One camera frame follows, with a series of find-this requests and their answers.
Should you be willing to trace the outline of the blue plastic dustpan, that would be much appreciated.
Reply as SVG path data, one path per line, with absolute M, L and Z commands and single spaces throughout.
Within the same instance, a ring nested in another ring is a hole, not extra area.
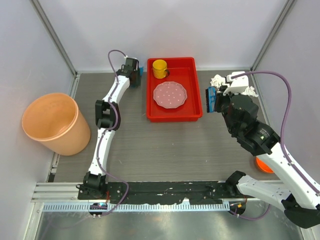
M 143 67 L 139 67 L 139 75 L 142 76 L 144 72 L 144 68 Z

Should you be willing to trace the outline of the blue hand brush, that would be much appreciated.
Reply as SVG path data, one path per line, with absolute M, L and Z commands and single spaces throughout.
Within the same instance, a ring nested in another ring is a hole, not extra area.
M 205 90 L 205 100 L 206 112 L 213 113 L 215 111 L 216 104 L 216 89 L 213 86 L 210 86 Z

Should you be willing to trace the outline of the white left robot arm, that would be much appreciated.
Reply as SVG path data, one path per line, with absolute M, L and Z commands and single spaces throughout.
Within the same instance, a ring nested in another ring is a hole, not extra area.
M 103 99 L 95 102 L 95 124 L 97 140 L 91 164 L 78 184 L 78 199 L 103 199 L 107 195 L 107 161 L 112 140 L 121 125 L 119 103 L 125 91 L 141 83 L 139 60 L 125 57 L 125 63 L 115 72 L 112 87 Z

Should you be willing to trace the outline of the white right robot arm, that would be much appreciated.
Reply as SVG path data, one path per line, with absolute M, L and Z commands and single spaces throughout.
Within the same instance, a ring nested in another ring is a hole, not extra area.
M 280 188 L 236 170 L 226 180 L 226 193 L 258 198 L 283 211 L 295 225 L 308 229 L 320 223 L 320 186 L 294 160 L 288 160 L 277 133 L 257 119 L 259 107 L 242 94 L 216 93 L 214 110 L 221 113 L 231 137 L 269 166 L 286 186 Z

